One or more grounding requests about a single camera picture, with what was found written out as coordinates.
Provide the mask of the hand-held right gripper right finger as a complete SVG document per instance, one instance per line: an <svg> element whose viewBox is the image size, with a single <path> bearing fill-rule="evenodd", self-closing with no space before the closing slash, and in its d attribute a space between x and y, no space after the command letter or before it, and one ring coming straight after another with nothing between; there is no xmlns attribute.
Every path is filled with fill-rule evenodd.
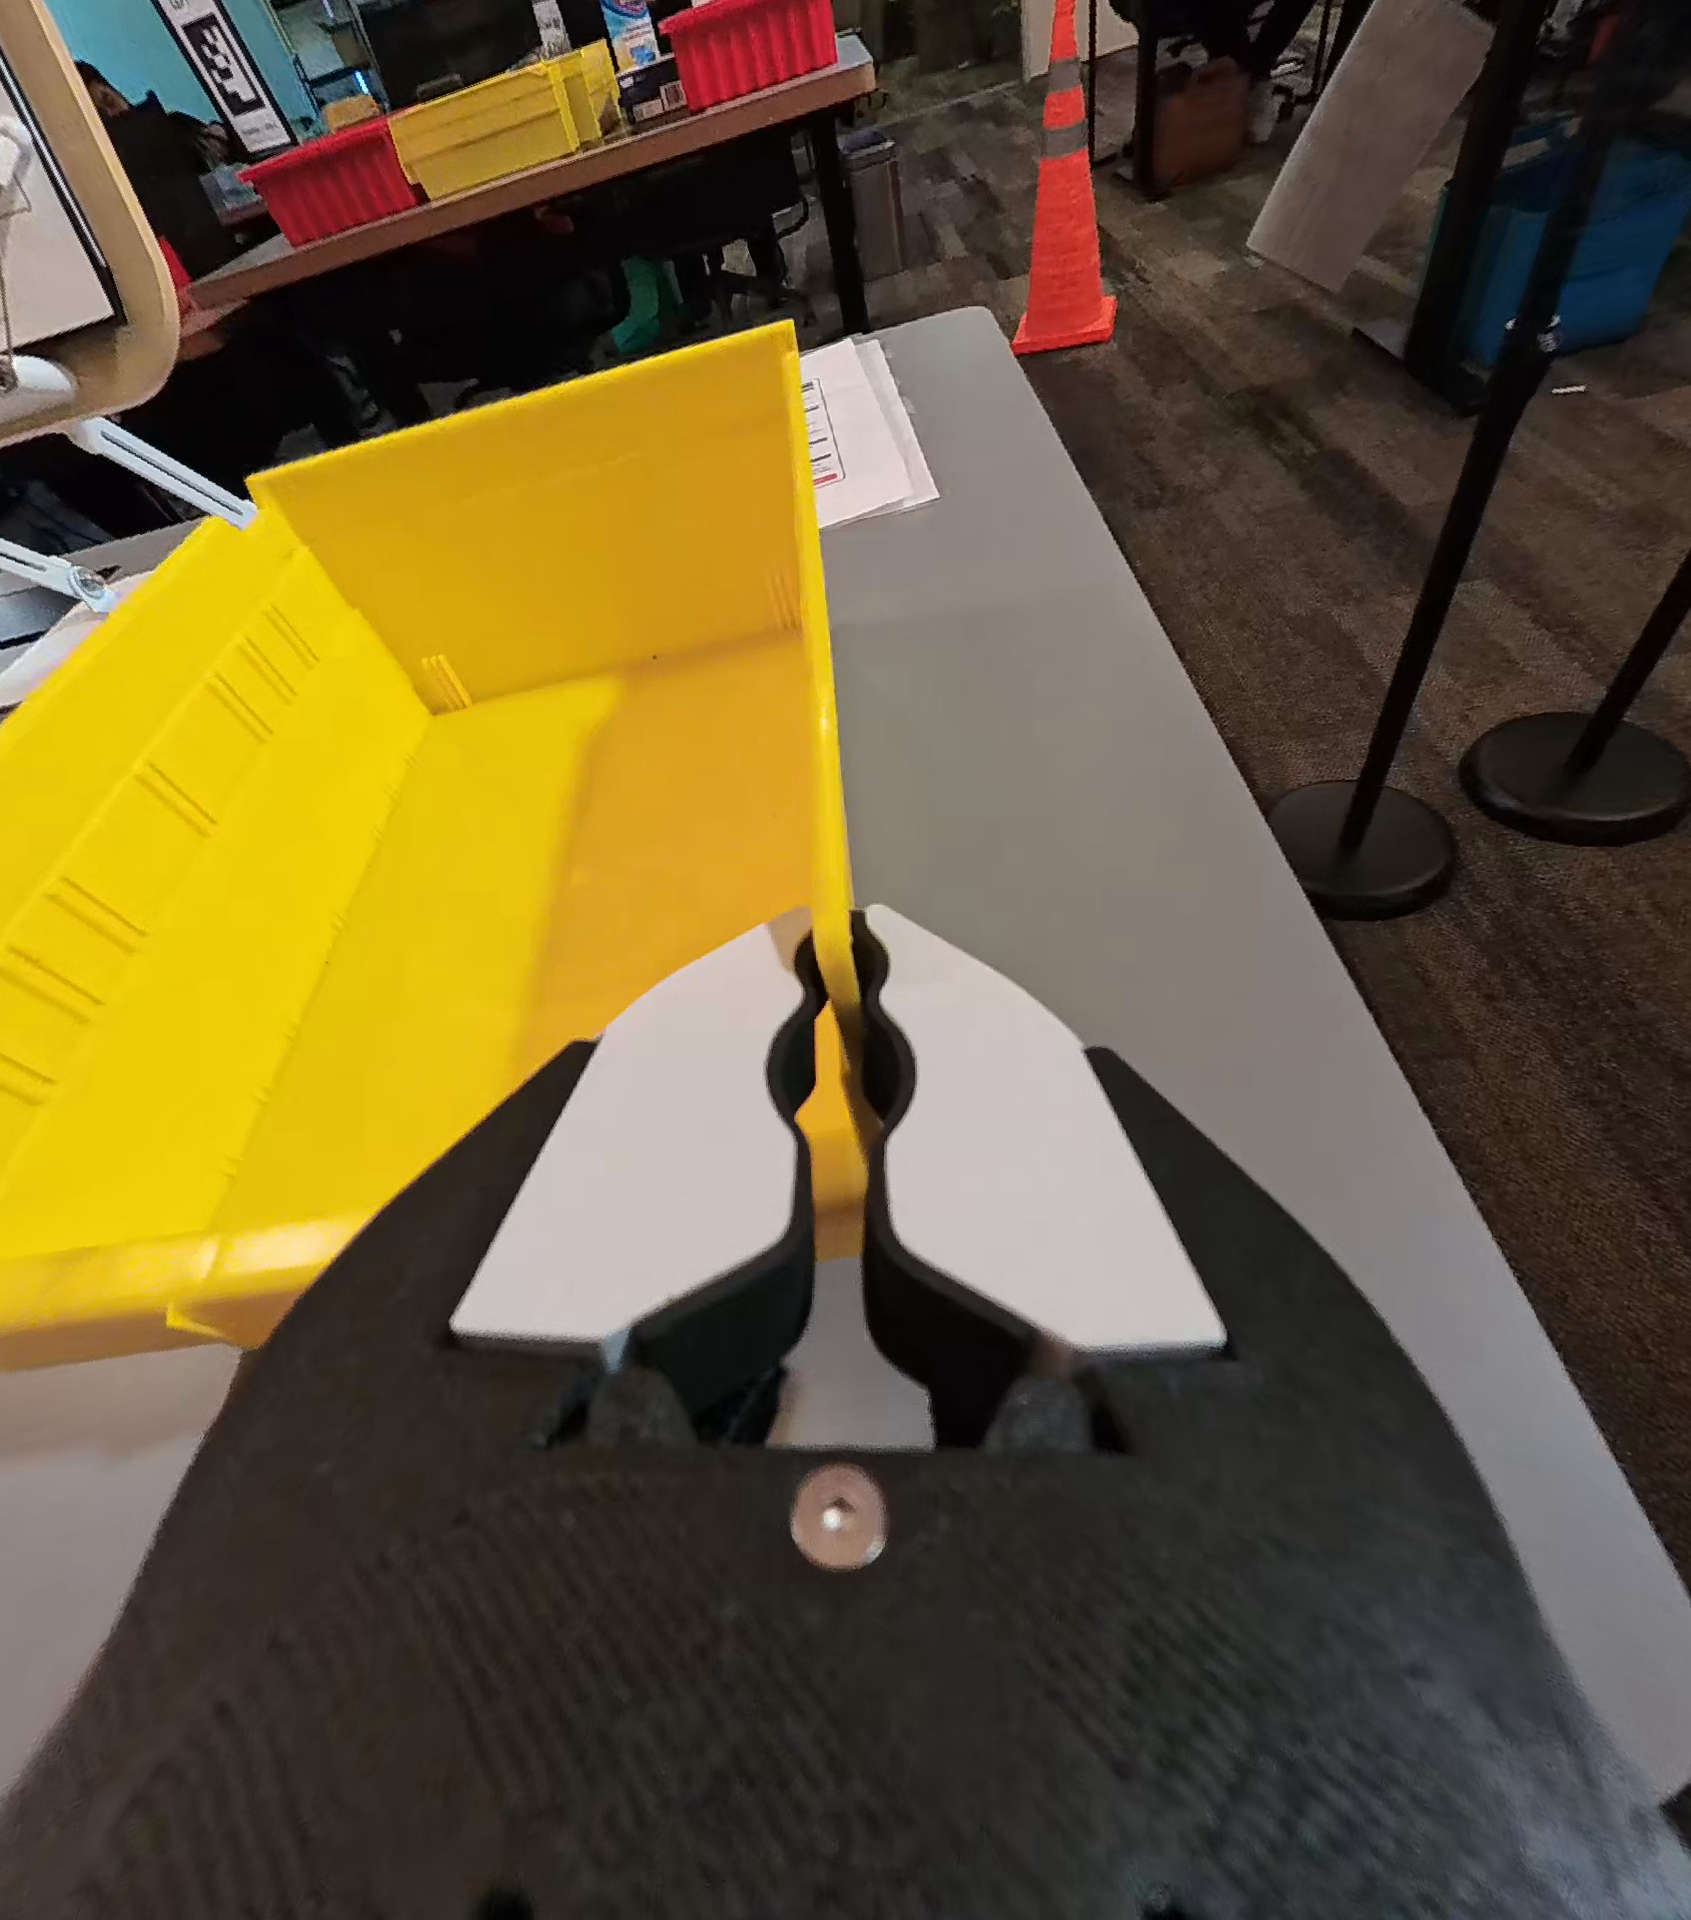
<svg viewBox="0 0 1691 1920"><path fill-rule="evenodd" d="M1092 1052L892 905L856 918L866 1323L934 1404L1228 1344Z"/></svg>

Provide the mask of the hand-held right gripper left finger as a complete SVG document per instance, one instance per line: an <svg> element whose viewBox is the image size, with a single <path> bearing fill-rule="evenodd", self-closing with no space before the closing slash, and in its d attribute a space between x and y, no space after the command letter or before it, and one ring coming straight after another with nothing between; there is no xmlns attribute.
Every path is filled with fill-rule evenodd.
<svg viewBox="0 0 1691 1920"><path fill-rule="evenodd" d="M816 1273L810 915L672 971L592 1043L453 1309L473 1348L648 1369L722 1404L802 1340Z"/></svg>

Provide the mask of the yellow plastic bin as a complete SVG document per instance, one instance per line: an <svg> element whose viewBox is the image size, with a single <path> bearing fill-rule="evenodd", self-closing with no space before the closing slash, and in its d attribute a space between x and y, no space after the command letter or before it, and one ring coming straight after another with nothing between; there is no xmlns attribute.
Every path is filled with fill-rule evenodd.
<svg viewBox="0 0 1691 1920"><path fill-rule="evenodd" d="M844 960L780 321L253 480L0 719L0 1369L263 1344L674 969Z"/></svg>

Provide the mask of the grey desk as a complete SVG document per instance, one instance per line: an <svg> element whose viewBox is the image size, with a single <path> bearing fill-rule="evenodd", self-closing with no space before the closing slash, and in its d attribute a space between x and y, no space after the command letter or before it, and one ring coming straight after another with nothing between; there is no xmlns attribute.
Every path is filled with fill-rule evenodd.
<svg viewBox="0 0 1691 1920"><path fill-rule="evenodd" d="M858 887L1122 1054L1358 1282L1662 1797L1691 1598L1290 875L1000 324L882 335L940 487L824 535ZM0 1371L0 1796L63 1714L241 1354Z"/></svg>

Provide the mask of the white paper sheets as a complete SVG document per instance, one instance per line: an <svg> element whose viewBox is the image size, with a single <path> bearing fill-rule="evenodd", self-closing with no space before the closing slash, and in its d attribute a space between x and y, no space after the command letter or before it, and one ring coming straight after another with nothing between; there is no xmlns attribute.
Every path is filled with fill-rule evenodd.
<svg viewBox="0 0 1691 1920"><path fill-rule="evenodd" d="M802 353L816 520L828 532L940 497L884 346L850 338Z"/></svg>

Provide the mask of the orange traffic cone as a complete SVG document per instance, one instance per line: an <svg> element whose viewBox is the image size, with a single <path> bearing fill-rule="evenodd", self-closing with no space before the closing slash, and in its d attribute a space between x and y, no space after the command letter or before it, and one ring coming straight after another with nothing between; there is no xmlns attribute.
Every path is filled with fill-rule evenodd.
<svg viewBox="0 0 1691 1920"><path fill-rule="evenodd" d="M1012 335L1020 358L1104 343L1118 312L1102 278L1076 1L1052 5L1046 79L1028 299Z"/></svg>

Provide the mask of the grey trash can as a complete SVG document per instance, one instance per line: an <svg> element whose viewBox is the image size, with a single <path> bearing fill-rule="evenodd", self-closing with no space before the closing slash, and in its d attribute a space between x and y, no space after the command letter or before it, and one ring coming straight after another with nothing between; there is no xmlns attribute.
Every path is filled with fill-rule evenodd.
<svg viewBox="0 0 1691 1920"><path fill-rule="evenodd" d="M858 262L868 281L894 278L906 259L902 147L878 125L840 133L840 155L854 196Z"/></svg>

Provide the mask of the brown background table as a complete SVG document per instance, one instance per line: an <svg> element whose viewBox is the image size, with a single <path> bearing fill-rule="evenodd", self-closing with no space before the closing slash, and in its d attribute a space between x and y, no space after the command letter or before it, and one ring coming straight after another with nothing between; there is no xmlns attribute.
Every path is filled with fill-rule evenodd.
<svg viewBox="0 0 1691 1920"><path fill-rule="evenodd" d="M305 245L283 235L275 238L247 257L195 280L189 288L191 316L205 319L263 293L335 276L435 238L648 173L754 133L802 132L810 140L842 324L848 333L864 333L870 329L866 278L858 253L856 202L840 155L838 127L844 113L872 98L876 90L878 71L872 51L858 33L846 31L838 36L838 55L832 66L762 92L620 133Z"/></svg>

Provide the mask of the red ribbed bin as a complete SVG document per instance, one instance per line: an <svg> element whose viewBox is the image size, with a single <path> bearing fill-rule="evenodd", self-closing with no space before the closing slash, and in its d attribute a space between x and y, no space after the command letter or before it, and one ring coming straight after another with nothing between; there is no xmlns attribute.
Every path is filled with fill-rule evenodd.
<svg viewBox="0 0 1691 1920"><path fill-rule="evenodd" d="M419 208L393 119L375 113L241 170L295 248Z"/></svg>
<svg viewBox="0 0 1691 1920"><path fill-rule="evenodd" d="M702 1L670 12L660 33L692 112L752 98L832 67L830 1Z"/></svg>

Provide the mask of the black stand pole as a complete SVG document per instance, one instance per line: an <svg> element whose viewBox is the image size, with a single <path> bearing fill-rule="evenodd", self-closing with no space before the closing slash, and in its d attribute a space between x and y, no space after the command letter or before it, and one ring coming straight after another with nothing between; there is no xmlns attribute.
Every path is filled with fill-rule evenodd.
<svg viewBox="0 0 1691 1920"><path fill-rule="evenodd" d="M1460 309L1512 137L1536 67L1550 1L1496 5L1496 29L1436 220L1424 281L1402 347L1404 368L1460 418L1482 404L1482 374L1468 368Z"/></svg>

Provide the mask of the yellow ribbed bin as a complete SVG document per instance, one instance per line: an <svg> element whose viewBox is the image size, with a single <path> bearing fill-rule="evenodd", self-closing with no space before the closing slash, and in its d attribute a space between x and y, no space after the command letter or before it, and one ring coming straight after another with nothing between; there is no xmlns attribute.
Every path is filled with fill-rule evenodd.
<svg viewBox="0 0 1691 1920"><path fill-rule="evenodd" d="M544 66L566 104L576 146L588 147L620 132L618 66L610 40L546 55Z"/></svg>
<svg viewBox="0 0 1691 1920"><path fill-rule="evenodd" d="M391 130L407 177L429 202L558 161L602 136L584 64L572 55L401 107Z"/></svg>

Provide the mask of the white leaning board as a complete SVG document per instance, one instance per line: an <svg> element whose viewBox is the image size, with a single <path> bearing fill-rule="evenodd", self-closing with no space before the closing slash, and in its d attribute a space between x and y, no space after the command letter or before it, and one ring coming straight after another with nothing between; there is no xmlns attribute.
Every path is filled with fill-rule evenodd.
<svg viewBox="0 0 1691 1920"><path fill-rule="evenodd" d="M1482 76L1494 26L1460 1L1374 1L1244 239L1338 293Z"/></svg>

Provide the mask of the blue plastic tub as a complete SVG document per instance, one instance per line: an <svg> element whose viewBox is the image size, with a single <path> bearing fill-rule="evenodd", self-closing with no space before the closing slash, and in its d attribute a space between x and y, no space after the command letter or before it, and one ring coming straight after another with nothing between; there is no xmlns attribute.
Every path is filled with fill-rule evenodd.
<svg viewBox="0 0 1691 1920"><path fill-rule="evenodd" d="M1570 125L1550 117L1524 127L1506 158L1458 306L1454 347L1468 366L1496 366L1524 306L1570 144ZM1690 216L1691 152L1620 140L1558 299L1560 353L1618 343L1640 329Z"/></svg>

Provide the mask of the black and white marker poster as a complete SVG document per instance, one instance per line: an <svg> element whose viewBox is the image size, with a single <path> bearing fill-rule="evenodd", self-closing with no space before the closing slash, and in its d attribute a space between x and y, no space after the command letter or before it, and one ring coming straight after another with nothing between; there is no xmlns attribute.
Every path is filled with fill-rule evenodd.
<svg viewBox="0 0 1691 1920"><path fill-rule="evenodd" d="M295 127L225 1L155 1L169 33L253 159L293 149Z"/></svg>

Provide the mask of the black stanchion post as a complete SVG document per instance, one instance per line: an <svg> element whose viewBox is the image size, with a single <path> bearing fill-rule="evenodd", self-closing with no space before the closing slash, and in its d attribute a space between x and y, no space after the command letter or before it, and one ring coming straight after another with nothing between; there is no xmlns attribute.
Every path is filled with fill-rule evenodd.
<svg viewBox="0 0 1691 1920"><path fill-rule="evenodd" d="M1268 807L1268 826L1326 919L1382 921L1420 912L1450 887L1458 845L1444 815L1390 781L1448 613L1524 414L1558 351L1560 296L1626 119L1650 3L1616 3L1614 29L1542 229L1520 312L1490 374L1474 438L1440 525L1386 696L1354 780L1318 780Z"/></svg>
<svg viewBox="0 0 1691 1920"><path fill-rule="evenodd" d="M1474 739L1458 768L1470 803L1502 828L1570 848L1670 834L1691 809L1691 764L1630 710L1690 613L1691 545L1596 707L1510 717Z"/></svg>

